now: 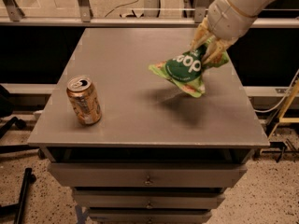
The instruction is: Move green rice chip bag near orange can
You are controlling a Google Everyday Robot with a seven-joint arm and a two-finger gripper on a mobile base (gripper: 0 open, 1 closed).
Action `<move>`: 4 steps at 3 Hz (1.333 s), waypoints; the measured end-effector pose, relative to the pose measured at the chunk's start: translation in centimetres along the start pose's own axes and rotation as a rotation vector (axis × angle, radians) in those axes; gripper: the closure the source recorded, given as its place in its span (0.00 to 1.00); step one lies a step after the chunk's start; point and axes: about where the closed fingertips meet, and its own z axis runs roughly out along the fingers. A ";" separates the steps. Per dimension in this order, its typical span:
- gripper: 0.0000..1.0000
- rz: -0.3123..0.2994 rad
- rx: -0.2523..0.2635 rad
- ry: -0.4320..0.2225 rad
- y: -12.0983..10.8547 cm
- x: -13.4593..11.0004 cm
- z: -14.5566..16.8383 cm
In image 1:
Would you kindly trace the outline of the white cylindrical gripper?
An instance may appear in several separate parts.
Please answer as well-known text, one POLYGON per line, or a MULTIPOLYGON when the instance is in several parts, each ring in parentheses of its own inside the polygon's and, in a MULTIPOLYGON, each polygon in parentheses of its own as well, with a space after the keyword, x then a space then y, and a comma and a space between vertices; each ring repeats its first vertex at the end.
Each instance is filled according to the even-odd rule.
POLYGON ((242 12, 230 0, 214 0, 208 8, 207 17, 204 17, 195 31, 191 50, 209 41, 202 64, 215 63, 221 59, 223 52, 248 31, 256 19, 256 16, 242 12))

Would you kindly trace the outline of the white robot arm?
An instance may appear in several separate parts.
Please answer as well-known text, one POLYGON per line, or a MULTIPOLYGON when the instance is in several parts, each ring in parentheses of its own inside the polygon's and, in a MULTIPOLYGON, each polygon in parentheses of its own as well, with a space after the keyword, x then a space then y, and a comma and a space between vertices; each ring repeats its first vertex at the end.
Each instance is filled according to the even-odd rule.
POLYGON ((261 11, 274 1, 214 0, 195 31, 191 50, 209 41, 202 63, 216 62, 223 52, 246 34, 261 11))

